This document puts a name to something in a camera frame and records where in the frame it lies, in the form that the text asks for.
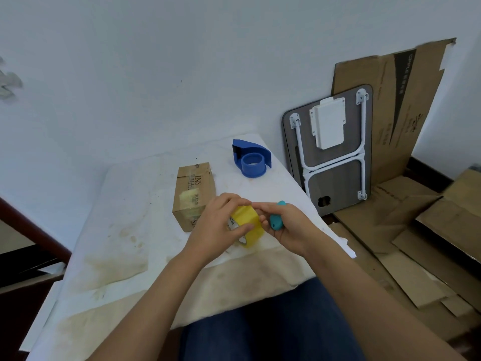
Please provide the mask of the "person's left hand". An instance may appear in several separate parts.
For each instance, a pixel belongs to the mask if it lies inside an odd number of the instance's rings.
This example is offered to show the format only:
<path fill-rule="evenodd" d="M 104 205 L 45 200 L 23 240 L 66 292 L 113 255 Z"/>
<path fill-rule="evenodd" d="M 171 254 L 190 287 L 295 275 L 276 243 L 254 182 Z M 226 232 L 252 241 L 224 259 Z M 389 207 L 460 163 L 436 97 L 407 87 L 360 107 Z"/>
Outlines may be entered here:
<path fill-rule="evenodd" d="M 229 237 L 227 221 L 239 206 L 251 201 L 237 194 L 223 193 L 209 201 L 182 250 L 186 256 L 205 267 L 239 239 Z"/>

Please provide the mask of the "person's right hand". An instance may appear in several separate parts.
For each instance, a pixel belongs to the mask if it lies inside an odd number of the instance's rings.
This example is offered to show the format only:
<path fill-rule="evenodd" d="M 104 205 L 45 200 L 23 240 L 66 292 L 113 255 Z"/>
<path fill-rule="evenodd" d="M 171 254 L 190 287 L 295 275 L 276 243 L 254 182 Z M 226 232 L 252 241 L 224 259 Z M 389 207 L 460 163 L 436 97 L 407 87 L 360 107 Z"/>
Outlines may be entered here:
<path fill-rule="evenodd" d="M 321 230 L 296 206 L 286 204 L 282 215 L 284 228 L 274 231 L 270 228 L 269 217 L 259 216 L 265 232 L 276 238 L 292 253 L 305 257 L 315 239 L 322 236 Z"/>

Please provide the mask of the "yellow packing tape roll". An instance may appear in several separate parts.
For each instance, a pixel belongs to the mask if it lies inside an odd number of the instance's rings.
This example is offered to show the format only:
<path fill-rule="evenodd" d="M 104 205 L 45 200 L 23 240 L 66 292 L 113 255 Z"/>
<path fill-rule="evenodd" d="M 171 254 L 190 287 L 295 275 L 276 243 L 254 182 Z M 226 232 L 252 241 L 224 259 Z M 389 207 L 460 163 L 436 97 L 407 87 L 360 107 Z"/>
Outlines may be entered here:
<path fill-rule="evenodd" d="M 252 206 L 239 206 L 227 221 L 227 226 L 230 230 L 234 230 L 244 224 L 252 224 L 254 227 L 243 237 L 240 237 L 238 241 L 243 247 L 250 248 L 257 243 L 265 232 L 259 216 Z"/>

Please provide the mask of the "teal utility knife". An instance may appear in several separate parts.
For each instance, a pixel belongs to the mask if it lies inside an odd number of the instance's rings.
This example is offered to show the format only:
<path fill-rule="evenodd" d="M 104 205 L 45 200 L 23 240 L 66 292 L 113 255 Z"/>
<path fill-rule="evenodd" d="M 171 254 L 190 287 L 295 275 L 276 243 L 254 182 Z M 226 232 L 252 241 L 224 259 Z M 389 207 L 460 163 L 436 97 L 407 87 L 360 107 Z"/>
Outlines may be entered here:
<path fill-rule="evenodd" d="M 269 224 L 270 228 L 274 231 L 279 231 L 284 228 L 284 222 L 282 215 L 284 214 L 284 206 L 286 206 L 285 201 L 279 201 L 270 208 L 271 213 L 269 214 Z"/>

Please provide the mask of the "person's left forearm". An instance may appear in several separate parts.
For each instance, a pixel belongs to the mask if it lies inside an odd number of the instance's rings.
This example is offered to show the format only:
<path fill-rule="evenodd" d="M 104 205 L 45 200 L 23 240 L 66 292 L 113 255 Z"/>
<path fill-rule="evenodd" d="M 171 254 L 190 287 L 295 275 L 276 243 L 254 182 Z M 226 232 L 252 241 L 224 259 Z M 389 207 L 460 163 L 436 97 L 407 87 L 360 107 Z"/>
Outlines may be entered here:
<path fill-rule="evenodd" d="M 184 297 L 213 259 L 206 248 L 184 248 L 87 361 L 156 361 Z"/>

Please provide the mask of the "person's right forearm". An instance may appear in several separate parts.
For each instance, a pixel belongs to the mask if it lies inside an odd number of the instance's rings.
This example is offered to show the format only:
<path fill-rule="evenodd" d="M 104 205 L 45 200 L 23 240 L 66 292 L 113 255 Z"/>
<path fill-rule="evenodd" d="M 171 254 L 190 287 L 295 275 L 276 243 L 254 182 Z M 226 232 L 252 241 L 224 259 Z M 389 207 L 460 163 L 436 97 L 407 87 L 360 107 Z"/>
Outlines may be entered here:
<path fill-rule="evenodd" d="M 332 238 L 303 241 L 303 256 L 346 317 L 369 359 L 463 361 L 463 357 L 402 307 Z"/>

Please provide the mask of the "blue tape dispenser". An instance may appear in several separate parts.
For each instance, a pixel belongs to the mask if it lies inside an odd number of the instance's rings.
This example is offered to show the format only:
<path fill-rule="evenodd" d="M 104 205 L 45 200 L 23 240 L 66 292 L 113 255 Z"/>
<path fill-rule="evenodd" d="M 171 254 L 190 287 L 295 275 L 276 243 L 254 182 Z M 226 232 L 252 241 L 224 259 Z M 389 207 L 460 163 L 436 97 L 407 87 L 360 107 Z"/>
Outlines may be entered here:
<path fill-rule="evenodd" d="M 272 154 L 262 145 L 234 139 L 232 142 L 235 165 L 247 178 L 257 178 L 264 175 L 267 167 L 272 168 Z"/>

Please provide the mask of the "small brown cardboard box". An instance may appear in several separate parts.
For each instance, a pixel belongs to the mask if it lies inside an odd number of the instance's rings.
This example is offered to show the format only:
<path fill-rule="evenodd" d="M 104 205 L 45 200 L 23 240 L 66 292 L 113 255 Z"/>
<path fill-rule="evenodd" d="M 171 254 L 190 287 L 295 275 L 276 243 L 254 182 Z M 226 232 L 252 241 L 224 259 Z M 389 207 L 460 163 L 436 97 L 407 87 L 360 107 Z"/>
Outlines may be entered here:
<path fill-rule="evenodd" d="M 172 213 L 184 232 L 191 232 L 205 207 L 216 196 L 210 163 L 180 167 Z"/>

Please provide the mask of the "grey folding table white legs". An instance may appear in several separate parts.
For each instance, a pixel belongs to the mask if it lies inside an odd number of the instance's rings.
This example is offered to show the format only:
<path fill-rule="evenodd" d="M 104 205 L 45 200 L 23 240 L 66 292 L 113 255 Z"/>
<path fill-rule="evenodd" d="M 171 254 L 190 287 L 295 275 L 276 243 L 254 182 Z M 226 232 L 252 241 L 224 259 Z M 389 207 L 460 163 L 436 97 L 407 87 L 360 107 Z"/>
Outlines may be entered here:
<path fill-rule="evenodd" d="M 281 118 L 287 168 L 321 217 L 370 194 L 372 98 L 362 84 Z"/>

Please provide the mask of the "person's blue jeans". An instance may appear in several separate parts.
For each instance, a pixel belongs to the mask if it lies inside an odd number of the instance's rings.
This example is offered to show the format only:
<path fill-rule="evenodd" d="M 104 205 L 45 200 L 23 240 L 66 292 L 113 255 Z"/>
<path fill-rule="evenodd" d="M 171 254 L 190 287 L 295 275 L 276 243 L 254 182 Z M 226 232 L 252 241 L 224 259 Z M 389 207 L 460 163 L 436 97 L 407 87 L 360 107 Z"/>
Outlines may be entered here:
<path fill-rule="evenodd" d="M 179 361 L 365 361 L 317 278 L 275 297 L 186 326 Z"/>

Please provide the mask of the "stained white table cover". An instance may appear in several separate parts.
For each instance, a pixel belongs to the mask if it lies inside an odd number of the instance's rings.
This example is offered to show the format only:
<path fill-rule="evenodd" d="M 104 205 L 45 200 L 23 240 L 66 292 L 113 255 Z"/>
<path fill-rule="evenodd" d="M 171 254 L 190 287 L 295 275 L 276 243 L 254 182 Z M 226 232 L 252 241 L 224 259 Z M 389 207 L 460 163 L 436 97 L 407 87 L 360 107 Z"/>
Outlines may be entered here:
<path fill-rule="evenodd" d="M 190 145 L 112 166 L 76 241 L 55 306 L 27 361 L 84 361 L 184 247 L 172 213 L 179 167 L 209 163 L 217 194 L 254 202 L 284 200 L 302 210 L 355 258 L 283 164 L 259 178 L 244 177 L 234 163 L 233 139 L 264 147 L 255 133 Z M 315 276 L 307 262 L 268 233 L 252 247 L 230 247 L 203 269 L 188 291 L 172 328 L 294 289 Z"/>

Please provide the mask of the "flattened brown cardboard sheet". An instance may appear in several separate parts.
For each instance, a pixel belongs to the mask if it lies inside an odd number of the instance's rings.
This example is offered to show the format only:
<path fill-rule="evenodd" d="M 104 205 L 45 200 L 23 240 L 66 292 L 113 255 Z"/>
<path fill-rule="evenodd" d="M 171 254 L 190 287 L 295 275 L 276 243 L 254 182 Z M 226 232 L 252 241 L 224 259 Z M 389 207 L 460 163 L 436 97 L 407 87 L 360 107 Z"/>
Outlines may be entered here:
<path fill-rule="evenodd" d="M 430 188 L 398 176 L 371 188 L 367 200 L 334 216 L 376 257 L 397 251 L 392 241 L 440 198 Z"/>
<path fill-rule="evenodd" d="M 481 264 L 481 165 L 463 171 L 416 221 Z"/>

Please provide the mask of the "large printed cardboard sheet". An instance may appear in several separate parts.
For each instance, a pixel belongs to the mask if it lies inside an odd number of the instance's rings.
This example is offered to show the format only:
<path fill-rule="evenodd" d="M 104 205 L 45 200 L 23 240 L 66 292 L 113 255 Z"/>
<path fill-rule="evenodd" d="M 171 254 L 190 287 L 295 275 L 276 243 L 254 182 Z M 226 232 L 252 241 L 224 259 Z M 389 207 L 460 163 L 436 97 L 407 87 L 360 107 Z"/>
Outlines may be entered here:
<path fill-rule="evenodd" d="M 372 87 L 371 184 L 403 174 L 441 83 L 456 38 L 339 62 L 332 93 Z"/>

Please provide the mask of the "small brown cardboard piece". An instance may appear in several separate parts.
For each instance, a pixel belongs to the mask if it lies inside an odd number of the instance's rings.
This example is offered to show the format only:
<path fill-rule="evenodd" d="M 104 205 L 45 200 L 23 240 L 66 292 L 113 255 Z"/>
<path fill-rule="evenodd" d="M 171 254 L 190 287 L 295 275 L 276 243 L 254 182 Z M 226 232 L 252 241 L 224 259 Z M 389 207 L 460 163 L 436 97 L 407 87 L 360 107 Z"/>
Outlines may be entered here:
<path fill-rule="evenodd" d="M 400 251 L 381 255 L 380 262 L 418 309 L 456 296 L 447 284 Z"/>

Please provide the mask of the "dark brown wooden furniture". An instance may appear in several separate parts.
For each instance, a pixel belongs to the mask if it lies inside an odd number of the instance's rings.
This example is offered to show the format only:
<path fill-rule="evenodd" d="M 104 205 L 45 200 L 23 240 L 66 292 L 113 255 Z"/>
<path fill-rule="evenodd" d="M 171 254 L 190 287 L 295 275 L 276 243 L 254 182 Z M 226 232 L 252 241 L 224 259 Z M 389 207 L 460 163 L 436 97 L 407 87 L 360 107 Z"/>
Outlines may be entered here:
<path fill-rule="evenodd" d="M 41 269 L 68 264 L 71 255 L 0 197 L 0 361 L 25 361 L 22 341 L 53 284 L 63 279 Z"/>

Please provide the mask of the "grey wall hook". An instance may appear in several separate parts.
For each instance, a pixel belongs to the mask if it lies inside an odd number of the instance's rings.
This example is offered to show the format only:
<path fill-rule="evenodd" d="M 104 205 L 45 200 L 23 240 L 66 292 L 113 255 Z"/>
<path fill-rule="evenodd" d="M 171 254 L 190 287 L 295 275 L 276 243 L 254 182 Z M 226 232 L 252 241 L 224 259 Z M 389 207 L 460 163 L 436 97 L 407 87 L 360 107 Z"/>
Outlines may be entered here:
<path fill-rule="evenodd" d="M 0 56 L 0 101 L 13 101 L 16 99 L 15 90 L 22 89 L 21 78 L 14 72 L 3 72 L 3 58 Z"/>

